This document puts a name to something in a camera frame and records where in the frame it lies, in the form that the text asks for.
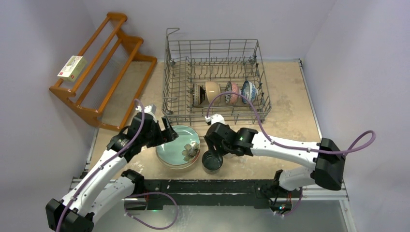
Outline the teal floral plate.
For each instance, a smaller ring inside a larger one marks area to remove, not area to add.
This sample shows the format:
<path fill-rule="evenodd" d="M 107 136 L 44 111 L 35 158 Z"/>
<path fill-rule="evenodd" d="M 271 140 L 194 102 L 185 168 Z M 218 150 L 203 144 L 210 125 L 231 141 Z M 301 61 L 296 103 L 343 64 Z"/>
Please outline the teal floral plate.
<path fill-rule="evenodd" d="M 169 143 L 156 147 L 158 160 L 170 169 L 184 169 L 192 165 L 200 153 L 198 133 L 186 125 L 174 125 L 178 137 Z"/>

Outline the dark green mug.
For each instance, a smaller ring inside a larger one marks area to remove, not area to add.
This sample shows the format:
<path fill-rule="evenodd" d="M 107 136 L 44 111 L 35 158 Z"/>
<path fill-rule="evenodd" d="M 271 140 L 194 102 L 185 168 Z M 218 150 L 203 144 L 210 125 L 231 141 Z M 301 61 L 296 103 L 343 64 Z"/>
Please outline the dark green mug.
<path fill-rule="evenodd" d="M 216 174 L 223 165 L 223 157 L 206 151 L 202 156 L 202 167 L 207 174 Z"/>

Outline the brown floral pattern bowl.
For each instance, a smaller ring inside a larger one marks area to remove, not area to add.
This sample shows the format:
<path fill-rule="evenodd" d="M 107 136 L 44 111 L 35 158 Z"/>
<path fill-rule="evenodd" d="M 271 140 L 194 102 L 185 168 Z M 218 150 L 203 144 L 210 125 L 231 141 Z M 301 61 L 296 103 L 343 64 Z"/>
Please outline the brown floral pattern bowl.
<path fill-rule="evenodd" d="M 231 81 L 227 82 L 227 85 L 225 87 L 225 92 L 227 92 L 227 94 L 225 95 L 225 102 L 230 105 L 235 105 L 238 101 L 238 94 L 239 94 L 238 85 Z"/>

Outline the blue white pattern bowl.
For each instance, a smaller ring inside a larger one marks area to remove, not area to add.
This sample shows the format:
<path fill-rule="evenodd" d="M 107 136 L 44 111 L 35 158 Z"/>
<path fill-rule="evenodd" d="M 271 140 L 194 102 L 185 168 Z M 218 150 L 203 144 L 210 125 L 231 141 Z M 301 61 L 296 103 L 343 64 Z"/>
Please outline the blue white pattern bowl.
<path fill-rule="evenodd" d="M 253 82 L 245 81 L 241 88 L 241 95 L 246 98 L 246 100 L 242 98 L 243 104 L 253 103 L 257 98 L 258 89 Z"/>

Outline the white ribbed mug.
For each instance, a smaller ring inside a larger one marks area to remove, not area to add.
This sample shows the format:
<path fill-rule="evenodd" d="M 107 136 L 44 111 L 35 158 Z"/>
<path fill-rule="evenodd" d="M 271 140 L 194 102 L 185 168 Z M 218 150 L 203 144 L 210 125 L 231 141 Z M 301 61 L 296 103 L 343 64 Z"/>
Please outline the white ribbed mug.
<path fill-rule="evenodd" d="M 235 157 L 235 154 L 228 153 L 228 154 L 224 155 L 223 157 L 225 159 L 231 159 L 231 158 Z"/>

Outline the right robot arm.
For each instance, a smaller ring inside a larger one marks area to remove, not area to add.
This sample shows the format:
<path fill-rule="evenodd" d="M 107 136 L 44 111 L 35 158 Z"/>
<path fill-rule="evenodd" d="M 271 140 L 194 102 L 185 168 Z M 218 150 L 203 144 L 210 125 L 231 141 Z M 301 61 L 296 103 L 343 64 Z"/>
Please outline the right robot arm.
<path fill-rule="evenodd" d="M 346 159 L 333 140 L 323 138 L 316 143 L 266 138 L 261 131 L 249 128 L 234 131 L 219 122 L 209 127 L 204 139 L 208 150 L 203 154 L 202 164 L 209 172 L 217 172 L 228 154 L 272 157 L 300 165 L 293 170 L 276 171 L 271 184 L 276 196 L 313 184 L 341 190 Z"/>

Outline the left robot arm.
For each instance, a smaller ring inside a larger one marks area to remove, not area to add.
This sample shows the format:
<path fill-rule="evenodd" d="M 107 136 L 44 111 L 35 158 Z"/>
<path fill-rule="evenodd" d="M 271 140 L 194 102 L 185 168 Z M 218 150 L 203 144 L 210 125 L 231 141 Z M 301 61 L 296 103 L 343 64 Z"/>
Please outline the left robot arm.
<path fill-rule="evenodd" d="M 131 169 L 124 171 L 113 184 L 109 182 L 142 147 L 156 147 L 178 137 L 168 119 L 163 117 L 162 121 L 164 130 L 152 113 L 137 113 L 132 124 L 111 139 L 100 160 L 81 182 L 61 200 L 51 199 L 47 203 L 49 228 L 56 232 L 90 232 L 122 199 L 149 195 L 145 178 Z"/>

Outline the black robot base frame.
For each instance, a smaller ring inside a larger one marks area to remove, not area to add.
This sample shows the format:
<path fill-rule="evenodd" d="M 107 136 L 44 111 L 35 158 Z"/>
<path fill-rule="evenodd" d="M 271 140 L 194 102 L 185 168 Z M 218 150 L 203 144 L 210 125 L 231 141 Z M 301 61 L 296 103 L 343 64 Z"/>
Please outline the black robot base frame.
<path fill-rule="evenodd" d="M 166 205 L 179 206 L 252 206 L 255 209 L 272 209 L 287 212 L 291 199 L 300 198 L 302 189 L 288 191 L 274 179 L 198 180 L 198 179 L 146 179 L 128 169 L 121 176 L 134 184 L 132 194 L 142 198 L 147 210 L 162 210 Z"/>

